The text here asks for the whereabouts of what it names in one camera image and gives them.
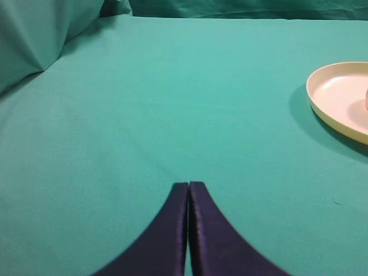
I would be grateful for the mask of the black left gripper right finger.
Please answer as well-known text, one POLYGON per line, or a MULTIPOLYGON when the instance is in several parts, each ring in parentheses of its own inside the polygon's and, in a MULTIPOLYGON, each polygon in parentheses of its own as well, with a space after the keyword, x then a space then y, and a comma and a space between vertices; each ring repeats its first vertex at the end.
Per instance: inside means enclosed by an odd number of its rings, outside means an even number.
POLYGON ((189 184, 189 248, 193 275, 288 275, 243 239, 203 182, 189 184))

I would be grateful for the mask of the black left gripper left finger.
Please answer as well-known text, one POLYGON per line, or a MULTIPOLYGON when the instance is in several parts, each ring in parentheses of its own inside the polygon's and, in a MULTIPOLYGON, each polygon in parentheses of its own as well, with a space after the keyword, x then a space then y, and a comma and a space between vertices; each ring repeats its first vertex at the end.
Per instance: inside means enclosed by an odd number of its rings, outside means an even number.
POLYGON ((188 192, 186 182, 173 184, 149 226, 95 275, 184 275, 188 192))

